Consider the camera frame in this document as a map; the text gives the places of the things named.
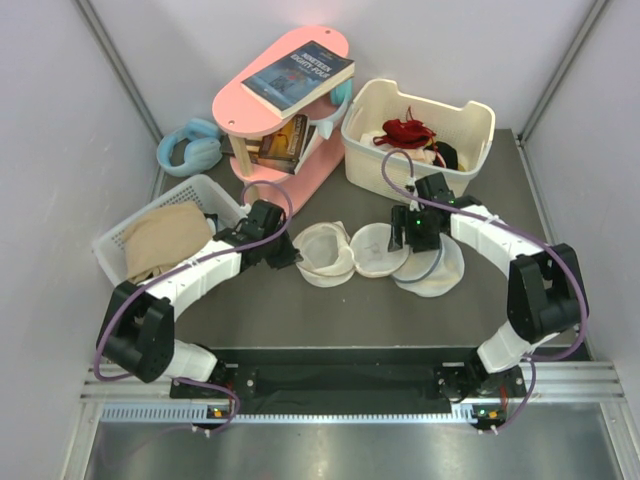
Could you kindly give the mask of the beige trim mesh laundry bag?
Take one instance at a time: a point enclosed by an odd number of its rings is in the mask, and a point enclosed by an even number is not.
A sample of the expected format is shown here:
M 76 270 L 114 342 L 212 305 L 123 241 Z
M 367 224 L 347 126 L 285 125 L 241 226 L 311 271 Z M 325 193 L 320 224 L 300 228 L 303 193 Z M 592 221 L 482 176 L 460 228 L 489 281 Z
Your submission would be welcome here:
M 306 282 L 331 288 L 349 281 L 354 274 L 383 278 L 400 269 L 409 248 L 388 249 L 391 226 L 372 223 L 350 236 L 341 221 L 320 222 L 307 227 L 293 240 L 302 260 L 297 268 Z

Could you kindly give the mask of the red bra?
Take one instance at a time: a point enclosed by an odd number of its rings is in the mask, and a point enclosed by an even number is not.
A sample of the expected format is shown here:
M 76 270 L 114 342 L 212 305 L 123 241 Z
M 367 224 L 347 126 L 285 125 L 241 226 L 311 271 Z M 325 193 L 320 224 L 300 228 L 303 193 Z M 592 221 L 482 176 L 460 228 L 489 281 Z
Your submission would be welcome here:
M 382 125 L 382 130 L 383 135 L 374 136 L 374 143 L 377 145 L 387 143 L 394 148 L 417 149 L 425 146 L 429 140 L 435 145 L 436 133 L 413 116 L 411 107 L 407 108 L 404 120 L 387 120 Z

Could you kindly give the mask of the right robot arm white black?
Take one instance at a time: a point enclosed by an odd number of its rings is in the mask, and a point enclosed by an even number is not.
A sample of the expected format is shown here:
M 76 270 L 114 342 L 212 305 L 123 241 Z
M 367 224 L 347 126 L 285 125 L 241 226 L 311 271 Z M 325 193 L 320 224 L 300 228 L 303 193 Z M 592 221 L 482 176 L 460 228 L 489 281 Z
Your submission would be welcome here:
M 410 177 L 398 193 L 411 201 L 392 211 L 391 247 L 409 245 L 432 249 L 446 234 L 472 248 L 507 279 L 506 321 L 463 363 L 456 400 L 472 393 L 492 394 L 503 374 L 536 349 L 589 316 L 579 261 L 567 244 L 550 246 L 514 228 L 472 196 L 457 197 L 445 177 Z

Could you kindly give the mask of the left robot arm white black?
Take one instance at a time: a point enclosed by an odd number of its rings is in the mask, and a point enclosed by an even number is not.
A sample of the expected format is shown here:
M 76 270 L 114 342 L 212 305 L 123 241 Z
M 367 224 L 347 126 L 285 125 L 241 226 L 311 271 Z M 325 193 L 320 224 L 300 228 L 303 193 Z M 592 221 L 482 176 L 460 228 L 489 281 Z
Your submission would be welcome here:
M 175 322 L 193 303 L 219 284 L 266 262 L 282 269 L 301 260 L 287 233 L 289 214 L 257 200 L 246 216 L 225 228 L 190 258 L 168 272 L 137 285 L 128 280 L 112 292 L 96 341 L 94 375 L 105 358 L 144 383 L 162 376 L 193 384 L 205 396 L 226 387 L 227 374 L 214 353 L 179 341 Z

